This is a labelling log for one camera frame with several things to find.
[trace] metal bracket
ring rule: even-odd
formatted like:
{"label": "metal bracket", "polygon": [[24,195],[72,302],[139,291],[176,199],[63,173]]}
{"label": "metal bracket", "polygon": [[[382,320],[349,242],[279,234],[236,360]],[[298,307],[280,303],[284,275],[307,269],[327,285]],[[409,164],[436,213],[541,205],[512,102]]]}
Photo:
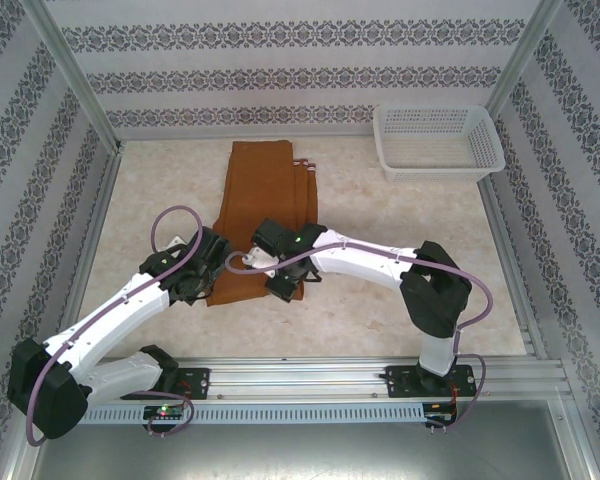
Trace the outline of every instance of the metal bracket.
{"label": "metal bracket", "polygon": [[[209,378],[211,370],[208,368],[178,368],[176,372],[175,386],[171,392],[188,397],[191,400],[206,400],[209,391]],[[159,397],[146,395],[125,395],[123,400],[155,400]]]}
{"label": "metal bracket", "polygon": [[432,392],[420,380],[416,365],[390,365],[381,378],[387,380],[389,398],[452,397],[453,387],[458,397],[473,397],[476,394],[476,380],[469,365],[455,365],[444,378],[444,385]]}

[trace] white panel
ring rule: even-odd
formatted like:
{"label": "white panel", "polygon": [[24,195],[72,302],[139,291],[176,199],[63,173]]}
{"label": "white panel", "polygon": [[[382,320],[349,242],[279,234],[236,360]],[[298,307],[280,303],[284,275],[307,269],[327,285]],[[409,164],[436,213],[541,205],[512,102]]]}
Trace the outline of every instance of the white panel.
{"label": "white panel", "polygon": [[[49,191],[42,204],[42,209],[38,215],[29,242],[24,253],[21,254],[21,266],[15,272],[10,273],[14,277],[13,284],[10,292],[7,294],[6,300],[2,303],[3,311],[1,319],[10,319],[11,321],[0,321],[0,340],[9,339],[9,342],[13,342],[18,336],[23,336],[23,333],[19,332],[19,323],[25,313],[23,312],[23,305],[26,303],[25,299],[31,294],[32,287],[35,288],[36,274],[39,271],[42,256],[47,249],[47,242],[50,241],[49,235],[57,219],[63,195],[66,192],[87,125],[88,120],[86,115],[83,113],[79,114],[69,134],[66,147],[62,152],[58,167],[53,175],[53,180],[49,185]],[[4,349],[4,345],[0,343],[0,354],[4,352]],[[4,373],[5,370],[1,366],[0,376]]]}
{"label": "white panel", "polygon": [[[534,100],[537,102],[536,106],[540,104],[538,98],[534,94]],[[507,103],[506,108],[513,107],[510,103]],[[569,305],[578,313],[580,323],[586,325],[584,333],[588,341],[592,345],[600,345],[600,309],[595,305],[595,294],[590,291],[590,283],[587,282],[584,276],[584,266],[580,265],[580,259],[574,253],[573,239],[565,231],[565,220],[561,218],[560,212],[556,208],[556,201],[547,188],[545,174],[533,152],[530,139],[526,136],[524,125],[518,118],[515,118],[508,123],[507,129],[512,142],[515,142],[514,146],[520,166],[524,170],[526,185],[532,193],[532,200],[535,202],[535,212],[544,223],[543,231],[546,233],[546,239],[553,247],[551,252],[546,252],[546,254],[551,255],[551,258],[560,267],[558,281],[568,281],[566,284],[568,290],[565,292],[565,297]],[[587,217],[587,220],[594,222],[595,217]],[[541,261],[538,258],[534,257],[530,261],[538,264],[539,267],[541,266]],[[534,294],[540,297],[542,290],[535,290]],[[596,349],[596,357],[600,362],[600,348]]]}
{"label": "white panel", "polygon": [[89,0],[47,5],[62,26],[279,20],[524,18],[537,0]]}
{"label": "white panel", "polygon": [[37,33],[28,18],[14,32],[13,39],[7,43],[0,57],[0,116],[4,114],[4,107],[8,105],[18,82],[27,71],[27,66],[40,46],[35,41]]}
{"label": "white panel", "polygon": [[[590,224],[589,231],[595,235],[597,247],[600,248],[599,177],[593,173],[592,163],[587,161],[587,154],[582,151],[581,142],[571,131],[570,121],[562,112],[561,105],[553,95],[551,86],[542,75],[538,64],[530,62],[522,79],[528,82],[527,88],[530,89],[538,114],[552,140],[562,167],[567,170],[567,178],[570,179],[569,185],[579,200],[578,206],[589,213],[587,217]],[[536,157],[531,158],[537,164]],[[544,185],[539,188],[542,188],[540,191],[547,190]]]}
{"label": "white panel", "polygon": [[[580,101],[590,103],[600,120],[600,94],[597,94],[600,92],[600,53],[596,51],[595,46],[589,41],[588,35],[564,5],[558,11],[549,32],[554,36],[558,48],[573,69],[576,77],[573,83],[580,84],[584,93],[587,94],[586,100],[581,99]],[[537,63],[530,64],[527,69],[530,67],[533,68],[534,73],[540,73]]]}
{"label": "white panel", "polygon": [[61,89],[67,91],[67,86],[62,73],[56,70],[49,79],[47,88],[40,97],[39,108],[36,108],[31,116],[29,125],[24,130],[22,141],[12,155],[11,164],[2,175],[0,185],[0,238],[9,231],[7,218],[12,218],[17,213],[18,203],[22,200],[23,191],[27,189],[27,183],[31,178],[36,163],[40,159],[40,153],[45,142],[48,140],[49,131],[58,115],[63,101],[62,95],[58,95]]}

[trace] aluminum frame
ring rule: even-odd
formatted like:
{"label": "aluminum frame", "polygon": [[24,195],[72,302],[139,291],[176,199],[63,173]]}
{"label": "aluminum frame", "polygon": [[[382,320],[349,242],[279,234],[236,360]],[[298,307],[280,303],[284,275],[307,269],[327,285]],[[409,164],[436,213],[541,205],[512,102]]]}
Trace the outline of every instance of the aluminum frame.
{"label": "aluminum frame", "polygon": [[[492,116],[497,116],[511,86],[555,14],[559,3],[559,0],[540,0],[523,38],[487,104]],[[36,26],[53,50],[54,56],[60,59],[63,73],[79,96],[81,104],[88,111],[90,119],[96,124],[98,132],[105,138],[109,147],[114,149],[96,209],[94,226],[78,267],[78,281],[75,282],[74,290],[71,292],[67,315],[63,319],[63,326],[66,328],[77,321],[124,144],[119,144],[120,148],[115,149],[118,144],[115,132],[44,2],[27,0],[24,6],[27,13],[36,21]],[[366,133],[366,130],[347,130],[340,134],[360,135],[361,133]],[[307,135],[311,132],[300,128],[287,134]],[[570,476],[578,480],[600,479],[600,470],[573,398],[566,372],[561,361],[548,358],[543,345],[491,183],[488,179],[484,179],[478,183],[478,187],[527,351],[527,356],[485,358],[488,375],[479,401],[546,401]],[[248,408],[253,405],[282,404],[293,409],[294,406],[311,404],[358,404],[373,408],[373,405],[407,404],[424,400],[389,399],[385,382],[378,377],[387,365],[416,362],[416,358],[212,358],[183,359],[181,365],[211,369],[209,399],[204,401],[206,405],[230,405],[234,409],[240,409],[241,406]],[[467,363],[474,367],[478,377],[481,374],[479,364],[472,361]],[[150,401],[135,403],[155,404]],[[9,454],[0,463],[1,479],[30,479],[33,475],[38,449],[27,444],[24,423],[24,417],[17,415],[11,425],[9,436],[5,441],[5,450]]]}

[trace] enclosure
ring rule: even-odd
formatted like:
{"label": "enclosure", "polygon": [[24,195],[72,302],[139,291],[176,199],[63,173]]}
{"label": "enclosure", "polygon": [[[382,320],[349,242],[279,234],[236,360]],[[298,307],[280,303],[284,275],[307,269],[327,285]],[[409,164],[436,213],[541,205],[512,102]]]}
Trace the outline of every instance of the enclosure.
{"label": "enclosure", "polygon": [[[379,105],[485,107],[504,169],[385,177],[385,154],[431,144],[383,151]],[[234,141],[280,140],[315,174],[318,223],[438,242],[489,286],[460,342],[486,361],[471,417],[419,425],[423,400],[379,376],[418,361],[402,297],[325,275],[289,304],[176,303],[114,346],[208,369],[179,435],[138,426],[159,401],[112,401],[29,446],[15,346],[114,295],[165,208],[211,227]],[[194,232],[176,213],[156,243]],[[462,318],[482,308],[472,292]],[[150,476],[600,478],[600,0],[0,0],[0,478]]]}

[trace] cable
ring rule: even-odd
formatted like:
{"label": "cable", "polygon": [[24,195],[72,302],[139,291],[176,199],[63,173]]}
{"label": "cable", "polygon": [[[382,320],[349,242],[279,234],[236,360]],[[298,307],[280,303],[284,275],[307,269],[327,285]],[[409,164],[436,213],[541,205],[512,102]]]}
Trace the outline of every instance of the cable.
{"label": "cable", "polygon": [[193,402],[186,396],[184,395],[178,395],[176,393],[166,393],[166,392],[151,392],[151,391],[140,391],[140,392],[134,392],[134,394],[137,395],[148,395],[150,397],[168,397],[168,398],[174,398],[176,400],[182,400],[182,405],[187,404],[189,405],[189,410],[191,410],[191,413],[189,414],[189,416],[187,417],[187,419],[182,422],[180,425],[177,425],[175,427],[173,427],[171,430],[169,430],[168,432],[155,432],[151,429],[151,425],[153,424],[153,421],[156,420],[159,417],[151,417],[149,419],[149,422],[147,423],[147,431],[149,432],[150,436],[158,436],[160,438],[164,438],[164,437],[168,437],[169,435],[175,435],[176,433],[182,431],[185,427],[187,427],[187,425],[189,425],[191,423],[191,420],[193,420],[193,416],[195,415],[195,411],[193,409]]}
{"label": "cable", "polygon": [[[361,250],[363,252],[380,255],[380,256],[388,258],[390,260],[395,260],[395,261],[401,260],[403,262],[413,263],[415,265],[420,265],[420,266],[428,267],[428,268],[434,268],[437,270],[442,270],[447,273],[453,273],[454,275],[458,275],[459,277],[466,278],[467,280],[475,283],[478,287],[480,287],[480,289],[484,292],[485,296],[487,297],[487,306],[482,311],[482,313],[480,313],[479,315],[476,315],[472,319],[467,320],[466,322],[458,325],[456,327],[456,331],[458,333],[461,332],[462,329],[469,327],[471,325],[474,325],[474,324],[478,323],[480,320],[484,319],[487,315],[489,315],[489,313],[491,313],[491,310],[493,309],[493,295],[491,294],[489,287],[487,287],[482,282],[482,280],[480,280],[478,277],[476,277],[470,273],[464,272],[464,271],[460,270],[459,268],[454,268],[454,267],[450,267],[448,265],[442,265],[440,263],[435,263],[435,262],[428,262],[426,260],[421,260],[419,258],[407,257],[404,255],[396,256],[395,253],[386,252],[384,250],[380,250],[378,248],[374,248],[374,247],[371,247],[368,245],[361,245],[359,243],[334,242],[334,243],[330,243],[328,245],[323,245],[322,247],[308,250],[304,253],[301,253],[300,255],[296,255],[295,257],[291,257],[287,260],[284,260],[284,261],[278,263],[277,265],[272,265],[270,267],[265,267],[265,268],[253,268],[253,269],[249,269],[249,270],[240,270],[238,268],[231,266],[231,260],[233,260],[236,257],[244,258],[246,255],[244,252],[233,252],[227,257],[227,259],[224,262],[224,265],[227,268],[227,270],[229,270],[231,273],[235,273],[238,275],[254,275],[256,273],[265,273],[265,272],[270,272],[272,270],[278,270],[280,268],[287,267],[299,260],[302,260],[303,258],[310,257],[311,255],[314,255],[319,252],[324,252],[325,250],[331,250],[334,248],[345,248],[345,247],[346,248],[354,248],[356,250]],[[455,351],[457,351],[457,345],[459,344],[459,339],[460,339],[460,335],[456,336],[456,340],[454,342],[454,353],[455,353]]]}
{"label": "cable", "polygon": [[426,260],[421,260],[418,258],[413,258],[413,257],[408,257],[408,256],[404,256],[404,255],[395,255],[394,253],[390,253],[390,252],[386,252],[384,250],[380,250],[378,248],[374,248],[368,245],[361,245],[359,243],[350,243],[350,242],[334,242],[334,243],[330,243],[328,245],[324,245],[322,247],[317,247],[314,248],[312,250],[308,250],[304,253],[301,253],[299,255],[296,255],[295,257],[289,258],[287,260],[284,260],[276,265],[272,265],[270,267],[265,267],[265,268],[253,268],[253,269],[248,269],[248,270],[240,270],[238,268],[235,268],[233,266],[231,266],[231,260],[233,260],[235,257],[242,257],[244,259],[245,257],[245,253],[244,252],[233,252],[231,253],[227,259],[225,260],[225,267],[227,268],[227,270],[229,270],[232,273],[238,274],[238,275],[254,275],[257,273],[265,273],[265,272],[270,272],[272,270],[278,270],[280,268],[284,268],[287,267],[299,260],[302,260],[303,258],[307,258],[310,257],[311,255],[314,255],[316,253],[319,252],[324,252],[325,250],[331,250],[334,248],[354,248],[356,250],[361,250],[363,252],[367,252],[367,253],[373,253],[376,255],[380,255],[381,257],[385,257],[388,258],[390,260],[394,260],[394,261],[403,261],[403,262],[407,262],[407,263],[412,263],[414,265],[421,265],[423,267],[428,267],[428,268],[434,268],[437,270],[442,270],[444,272],[447,273],[452,273],[454,275],[457,275],[459,277],[463,277],[466,278],[467,280],[473,282],[474,284],[476,284],[478,287],[480,287],[480,289],[484,292],[486,298],[487,298],[487,305],[484,308],[484,310],[476,315],[475,317],[467,320],[466,322],[461,323],[460,325],[458,325],[456,327],[456,337],[453,341],[453,353],[454,355],[457,355],[458,358],[477,358],[478,361],[480,362],[480,365],[482,366],[482,374],[480,376],[480,383],[478,384],[478,387],[476,388],[476,393],[475,395],[472,397],[471,401],[469,402],[469,405],[467,406],[466,410],[462,413],[462,415],[449,427],[446,427],[445,425],[443,425],[440,422],[436,422],[435,420],[428,420],[428,422],[436,424],[439,427],[443,427],[444,432],[446,433],[447,430],[450,430],[452,428],[455,428],[456,425],[458,425],[459,423],[463,422],[466,417],[467,414],[473,409],[476,401],[478,400],[478,397],[480,396],[480,393],[482,392],[482,387],[484,386],[484,382],[487,376],[487,365],[484,361],[484,358],[482,358],[481,355],[477,354],[477,353],[463,353],[463,354],[458,354],[458,347],[460,345],[460,335],[463,331],[463,329],[465,329],[466,327],[469,327],[471,325],[475,325],[476,323],[478,323],[479,321],[483,320],[484,318],[486,318],[489,313],[491,313],[491,310],[493,309],[493,294],[491,293],[491,290],[489,290],[489,287],[487,287],[485,285],[485,283],[480,280],[478,277],[465,272],[463,270],[460,270],[459,268],[454,268],[454,267],[450,267],[448,265],[443,265],[440,263],[435,263],[435,262],[428,262]]}
{"label": "cable", "polygon": [[[40,394],[40,388],[42,388],[42,382],[44,381],[45,377],[47,376],[47,374],[49,373],[51,368],[56,364],[58,359],[62,356],[62,354],[64,354],[64,352],[69,350],[71,348],[71,346],[73,345],[73,343],[78,338],[80,338],[80,336],[84,332],[86,332],[89,328],[91,328],[98,320],[100,320],[106,314],[111,312],[118,305],[127,301],[129,298],[132,298],[133,296],[142,292],[143,290],[150,287],[151,285],[161,282],[163,279],[165,279],[166,277],[171,275],[173,272],[175,272],[179,268],[183,267],[189,260],[191,260],[193,255],[196,253],[196,250],[198,249],[198,247],[200,246],[200,242],[202,241],[202,220],[200,219],[200,216],[196,213],[195,210],[193,210],[190,207],[187,207],[186,205],[174,205],[173,207],[167,208],[165,211],[163,211],[162,213],[160,213],[160,215],[158,215],[156,217],[156,219],[153,222],[153,225],[151,226],[151,248],[154,250],[154,252],[156,251],[156,249],[155,249],[155,244],[156,244],[155,234],[156,234],[156,228],[158,226],[158,223],[160,222],[160,220],[162,220],[162,218],[165,215],[173,212],[174,210],[184,210],[186,212],[189,212],[196,219],[196,223],[198,226],[198,235],[196,235],[196,239],[195,239],[195,242],[193,243],[193,246],[191,247],[191,250],[189,250],[189,252],[185,255],[185,257],[182,260],[180,260],[178,263],[176,263],[173,267],[171,267],[167,271],[165,271],[165,272],[161,273],[160,275],[158,275],[157,277],[143,283],[139,287],[134,288],[126,295],[126,297],[119,297],[116,300],[114,300],[113,302],[111,302],[109,305],[107,305],[105,308],[103,308],[100,312],[98,312],[96,315],[94,315],[92,319],[90,319],[87,323],[85,323],[78,330],[76,330],[76,332],[73,335],[71,335],[71,337],[69,337],[69,339],[60,346],[58,351],[53,354],[53,356],[49,359],[49,361],[45,364],[45,366],[40,371],[38,378],[36,378],[36,381],[33,385],[33,389],[31,390],[31,396],[29,397],[29,404],[27,405],[26,433],[27,433],[27,441],[29,442],[29,445],[31,445],[32,447],[39,447],[46,440],[46,437],[44,437],[44,436],[40,439],[36,439],[34,437],[34,435],[33,435],[33,415],[35,413],[36,404],[38,402],[38,395]],[[154,392],[154,393],[158,393],[161,396],[174,395],[174,394],[166,394],[166,393],[161,393],[161,392]]]}

